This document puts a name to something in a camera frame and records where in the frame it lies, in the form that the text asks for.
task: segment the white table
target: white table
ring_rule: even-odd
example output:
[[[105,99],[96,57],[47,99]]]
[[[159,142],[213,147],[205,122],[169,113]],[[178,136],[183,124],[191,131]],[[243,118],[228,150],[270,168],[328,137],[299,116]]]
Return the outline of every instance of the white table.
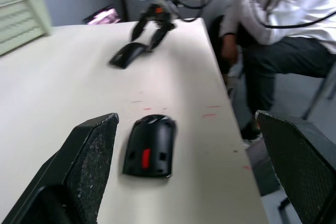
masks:
[[[117,112],[99,224],[267,223],[204,24],[177,24],[126,70],[108,61],[134,23],[58,27],[0,58],[0,221],[76,125]],[[177,122],[173,176],[120,174],[133,122],[153,113]]]

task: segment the person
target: person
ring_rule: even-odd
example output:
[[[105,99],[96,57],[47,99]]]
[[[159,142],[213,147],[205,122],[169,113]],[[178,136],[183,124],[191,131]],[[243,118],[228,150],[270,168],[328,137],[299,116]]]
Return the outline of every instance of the person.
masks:
[[[274,102],[275,75],[296,73],[325,77],[336,54],[336,16],[292,29],[266,28],[313,22],[336,11],[336,0],[233,0],[226,10],[216,53],[224,81],[243,48],[247,102],[251,113],[269,111]],[[252,118],[241,131],[252,141],[260,130]]]

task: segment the black computer mouse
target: black computer mouse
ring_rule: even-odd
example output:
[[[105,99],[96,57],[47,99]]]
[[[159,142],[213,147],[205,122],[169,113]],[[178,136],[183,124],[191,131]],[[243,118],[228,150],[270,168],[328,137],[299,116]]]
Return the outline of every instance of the black computer mouse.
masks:
[[[110,60],[110,64],[125,69],[140,54],[146,51],[147,46],[132,42],[121,48]]]
[[[175,122],[166,115],[136,121],[127,145],[123,173],[138,177],[172,175]]]

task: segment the plastic crate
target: plastic crate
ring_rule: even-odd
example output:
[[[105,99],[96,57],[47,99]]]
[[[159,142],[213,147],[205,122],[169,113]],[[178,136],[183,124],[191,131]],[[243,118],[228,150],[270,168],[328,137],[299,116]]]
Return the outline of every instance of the plastic crate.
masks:
[[[50,30],[44,0],[0,0],[0,55]]]

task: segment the white jacket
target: white jacket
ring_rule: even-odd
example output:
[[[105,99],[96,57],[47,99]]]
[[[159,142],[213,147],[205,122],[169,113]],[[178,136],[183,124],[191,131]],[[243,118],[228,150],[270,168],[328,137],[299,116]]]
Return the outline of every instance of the white jacket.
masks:
[[[255,16],[257,14],[264,24],[286,26],[312,22],[335,11],[336,0],[233,0],[222,22],[220,36],[235,33],[241,23],[261,45],[274,44],[286,36],[316,38],[336,54],[336,16],[294,29],[265,28]]]

